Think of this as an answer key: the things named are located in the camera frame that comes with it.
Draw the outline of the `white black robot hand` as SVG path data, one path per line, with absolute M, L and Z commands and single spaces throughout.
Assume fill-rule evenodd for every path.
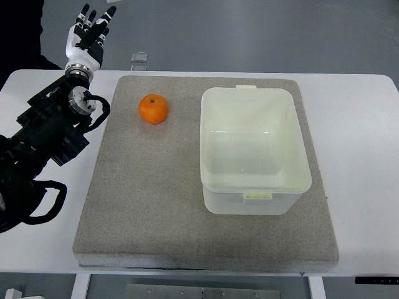
M 93 73 L 101 68 L 103 63 L 103 44 L 109 33 L 108 25 L 115 15 L 117 8 L 110 6 L 100 17 L 96 17 L 96 10 L 90 10 L 85 4 L 69 29 L 65 54 L 68 63 L 65 72 L 82 67 Z

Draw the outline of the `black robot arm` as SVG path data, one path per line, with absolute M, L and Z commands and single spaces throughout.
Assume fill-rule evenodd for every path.
M 36 177 L 49 160 L 62 166 L 74 159 L 89 144 L 85 134 L 109 116 L 109 102 L 89 92 L 92 78 L 87 66 L 69 64 L 28 101 L 17 118 L 21 129 L 1 137 L 1 232 L 49 222 L 62 209 L 67 186 Z

